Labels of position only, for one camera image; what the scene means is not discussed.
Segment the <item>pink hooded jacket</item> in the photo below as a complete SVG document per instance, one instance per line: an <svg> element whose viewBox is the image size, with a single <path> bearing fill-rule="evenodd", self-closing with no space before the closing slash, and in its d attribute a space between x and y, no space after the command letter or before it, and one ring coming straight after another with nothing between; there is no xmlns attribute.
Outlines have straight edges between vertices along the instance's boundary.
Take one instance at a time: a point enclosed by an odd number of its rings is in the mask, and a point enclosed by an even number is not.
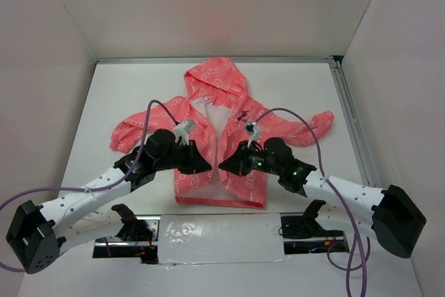
<svg viewBox="0 0 445 297"><path fill-rule="evenodd" d="M196 127L190 137L212 169L197 175L175 172L173 187L178 203L264 209L267 174L252 171L246 177L238 177L218 168L241 141L248 139L244 125L261 117L261 144L271 137L280 137L288 145L307 147L326 135L334 122L331 111L315 115L307 125L267 113L265 106L249 96L247 79L228 58L206 60L188 70L184 82L186 96L173 97L152 108L147 125L145 113L130 115L113 130L109 145L112 150L127 154L141 139L144 129L171 130L174 120L192 120Z"/></svg>

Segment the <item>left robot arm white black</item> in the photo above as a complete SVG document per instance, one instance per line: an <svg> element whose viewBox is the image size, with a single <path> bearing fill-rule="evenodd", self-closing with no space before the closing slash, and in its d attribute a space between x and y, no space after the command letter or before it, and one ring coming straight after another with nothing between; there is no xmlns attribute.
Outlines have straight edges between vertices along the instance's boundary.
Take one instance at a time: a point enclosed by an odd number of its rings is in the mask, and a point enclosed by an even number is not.
<svg viewBox="0 0 445 297"><path fill-rule="evenodd" d="M22 265L19 271L38 273L69 249L95 239L151 239L147 224L115 200L150 183L157 172L164 170L197 175L210 171L211 165L194 140L186 141L161 129L86 185L42 204L30 200L22 203L6 234Z"/></svg>

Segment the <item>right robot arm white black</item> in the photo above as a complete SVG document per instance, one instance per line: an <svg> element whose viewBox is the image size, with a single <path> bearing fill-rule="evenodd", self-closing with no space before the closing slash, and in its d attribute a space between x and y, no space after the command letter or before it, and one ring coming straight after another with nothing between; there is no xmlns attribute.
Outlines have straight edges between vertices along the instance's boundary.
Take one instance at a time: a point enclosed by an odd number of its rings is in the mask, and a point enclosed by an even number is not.
<svg viewBox="0 0 445 297"><path fill-rule="evenodd" d="M409 258L426 224L426 217L400 187L373 188L323 175L318 168L293 156L281 138L269 138L263 147L242 141L220 169L239 177L253 170L278 177L287 191L312 202L303 220L306 233L324 230L354 232L355 219L362 236L376 239L391 254Z"/></svg>

